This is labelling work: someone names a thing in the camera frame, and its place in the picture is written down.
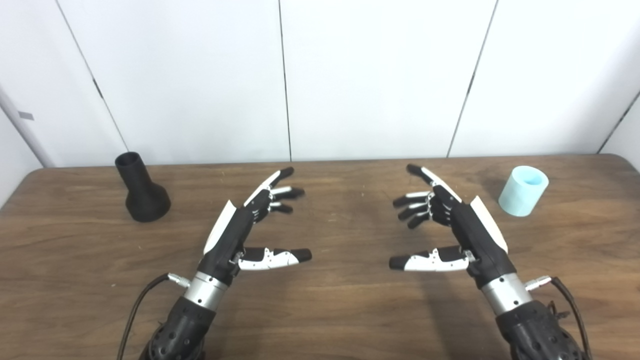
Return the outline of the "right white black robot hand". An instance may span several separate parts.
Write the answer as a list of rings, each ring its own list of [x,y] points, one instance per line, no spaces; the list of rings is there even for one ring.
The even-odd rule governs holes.
[[[392,205],[402,208],[397,215],[415,229],[432,221],[450,228],[457,244],[420,251],[409,255],[392,256],[388,265],[394,271],[449,272],[467,271],[478,289],[490,281],[517,269],[508,255],[505,238],[493,216],[478,196],[464,202],[438,175],[423,166],[407,164],[412,176],[421,178],[430,190],[407,193],[396,198]]]

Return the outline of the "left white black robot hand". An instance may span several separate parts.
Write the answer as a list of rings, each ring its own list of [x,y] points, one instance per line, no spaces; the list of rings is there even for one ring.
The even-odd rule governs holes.
[[[252,228],[269,214],[290,214],[293,208],[285,199],[304,196],[301,187],[277,187],[281,180],[294,174],[293,167],[275,171],[261,182],[240,206],[228,201],[206,240],[197,272],[205,281],[219,281],[230,286],[242,270],[267,271],[302,264],[313,259],[308,248],[247,248],[245,242]]]

